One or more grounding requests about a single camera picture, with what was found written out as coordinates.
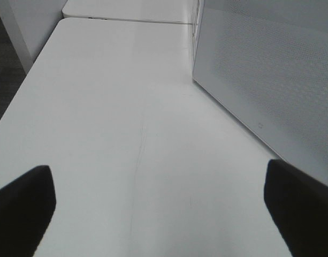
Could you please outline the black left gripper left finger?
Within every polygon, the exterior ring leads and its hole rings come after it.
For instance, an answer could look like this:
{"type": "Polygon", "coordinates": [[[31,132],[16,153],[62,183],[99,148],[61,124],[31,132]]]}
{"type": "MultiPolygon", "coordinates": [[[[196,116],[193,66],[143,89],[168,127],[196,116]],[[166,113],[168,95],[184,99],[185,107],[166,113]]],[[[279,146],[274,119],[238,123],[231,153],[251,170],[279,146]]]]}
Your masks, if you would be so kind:
{"type": "Polygon", "coordinates": [[[33,256],[56,209],[50,167],[40,165],[0,189],[0,256],[33,256]]]}

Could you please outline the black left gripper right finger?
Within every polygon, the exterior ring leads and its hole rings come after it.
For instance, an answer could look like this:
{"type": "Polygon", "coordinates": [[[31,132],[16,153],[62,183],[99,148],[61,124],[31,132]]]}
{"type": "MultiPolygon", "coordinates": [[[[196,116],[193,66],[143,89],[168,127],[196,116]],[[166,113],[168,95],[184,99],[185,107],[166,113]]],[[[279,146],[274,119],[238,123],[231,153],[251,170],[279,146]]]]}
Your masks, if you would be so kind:
{"type": "Polygon", "coordinates": [[[264,202],[292,256],[328,256],[328,186],[270,160],[264,202]]]}

